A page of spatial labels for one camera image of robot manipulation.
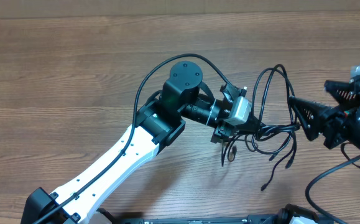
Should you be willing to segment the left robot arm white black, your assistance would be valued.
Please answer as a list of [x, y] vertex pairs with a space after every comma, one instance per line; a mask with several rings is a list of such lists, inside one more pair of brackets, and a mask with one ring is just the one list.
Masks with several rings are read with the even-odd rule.
[[80, 175], [47, 193], [39, 187], [25, 203], [22, 223], [115, 223], [101, 204], [140, 166], [171, 145], [190, 119], [214, 129], [212, 142], [251, 134], [262, 125], [251, 114], [246, 89], [229, 83], [216, 99], [203, 83], [201, 68], [176, 63], [161, 90], [134, 114], [119, 141]]

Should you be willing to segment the black usb cable blue plug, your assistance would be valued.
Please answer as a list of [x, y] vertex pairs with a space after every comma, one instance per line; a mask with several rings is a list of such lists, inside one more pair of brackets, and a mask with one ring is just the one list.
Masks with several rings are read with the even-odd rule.
[[[295, 113], [288, 105], [290, 96], [298, 94], [296, 84], [300, 79], [301, 70], [289, 65], [248, 66], [245, 73], [250, 75], [252, 84], [252, 114], [257, 116], [265, 127], [249, 134], [257, 140], [263, 140], [269, 134], [274, 136], [267, 141], [258, 142], [259, 148], [264, 151], [273, 151], [279, 148], [287, 137], [287, 132], [300, 127]], [[276, 157], [284, 156], [289, 152], [292, 141]]]

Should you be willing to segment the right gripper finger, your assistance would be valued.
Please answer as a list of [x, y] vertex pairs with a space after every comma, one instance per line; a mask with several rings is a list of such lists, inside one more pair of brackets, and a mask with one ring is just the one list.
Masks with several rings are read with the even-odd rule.
[[300, 120], [307, 139], [309, 141], [315, 140], [323, 130], [323, 126], [326, 123], [325, 114], [329, 112], [331, 107], [314, 101], [296, 98], [295, 96], [289, 97], [288, 104]]
[[325, 90], [339, 103], [340, 106], [359, 106], [358, 96], [350, 83], [327, 80], [324, 84]]

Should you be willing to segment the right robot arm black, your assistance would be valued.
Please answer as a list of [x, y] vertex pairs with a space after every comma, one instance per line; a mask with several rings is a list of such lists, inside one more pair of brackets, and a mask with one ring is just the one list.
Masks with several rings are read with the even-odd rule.
[[353, 82], [327, 80], [325, 90], [338, 102], [330, 107], [291, 96], [288, 100], [309, 141], [325, 137], [324, 146], [332, 149], [348, 141], [360, 149], [360, 78]]

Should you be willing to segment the black usb cable silver plug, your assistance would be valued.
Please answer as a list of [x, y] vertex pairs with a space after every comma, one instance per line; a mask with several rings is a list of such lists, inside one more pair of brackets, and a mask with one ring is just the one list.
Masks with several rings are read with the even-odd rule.
[[281, 157], [275, 163], [270, 173], [269, 180], [261, 186], [261, 191], [264, 191], [272, 182], [277, 166], [286, 158], [288, 158], [288, 162], [286, 163], [285, 168], [286, 169], [290, 168], [294, 162], [295, 154], [297, 152], [297, 138], [294, 131], [287, 132], [287, 137], [285, 138], [283, 143], [279, 146], [279, 148], [276, 150], [264, 151], [259, 148], [258, 142], [267, 141], [273, 136], [274, 134], [269, 134], [267, 137], [263, 138], [263, 140], [257, 140], [257, 138], [254, 135], [252, 135], [251, 138], [249, 139], [248, 134], [237, 134], [230, 137], [228, 140], [223, 141], [221, 143], [221, 166], [224, 166], [225, 160], [227, 160], [228, 162], [233, 162], [234, 159], [236, 158], [237, 149], [235, 143], [237, 141], [244, 142], [247, 150], [251, 152], [258, 152], [259, 154], [270, 156], [269, 161], [274, 160], [289, 145], [290, 141], [292, 141], [292, 146], [289, 152], [287, 152], [283, 157]]

